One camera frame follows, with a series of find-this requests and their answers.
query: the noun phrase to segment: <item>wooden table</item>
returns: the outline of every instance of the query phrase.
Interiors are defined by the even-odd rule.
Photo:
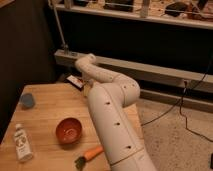
[[[0,146],[0,170],[75,171],[74,160],[88,148],[100,144],[88,113],[86,98],[75,87],[61,83],[28,85],[23,93],[32,93],[36,105],[31,109],[24,109],[18,103]],[[142,139],[136,106],[132,105],[125,111]],[[78,143],[62,146],[56,139],[55,128],[67,117],[75,117],[81,121],[83,135]],[[13,142],[16,123],[22,123],[25,127],[34,152],[34,158],[24,164],[17,161]],[[110,170],[104,153],[88,162],[84,170]]]

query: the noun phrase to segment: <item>orange bowl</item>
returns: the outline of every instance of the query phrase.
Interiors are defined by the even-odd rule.
[[[61,144],[76,142],[82,134],[81,122],[75,118],[66,118],[58,124],[55,133]]]

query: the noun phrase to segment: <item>bottle cap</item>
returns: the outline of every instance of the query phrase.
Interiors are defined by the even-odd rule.
[[[16,129],[21,129],[23,126],[22,126],[22,124],[16,124]]]

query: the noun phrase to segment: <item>wall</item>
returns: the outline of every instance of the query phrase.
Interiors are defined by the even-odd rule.
[[[0,9],[0,140],[23,86],[56,77],[45,2],[16,0]]]

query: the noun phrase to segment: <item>dark wall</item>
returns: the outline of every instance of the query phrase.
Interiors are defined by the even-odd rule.
[[[73,51],[201,73],[213,53],[213,30],[71,12],[60,18]]]
[[[23,86],[55,80],[45,2],[16,0],[0,9],[0,140]]]

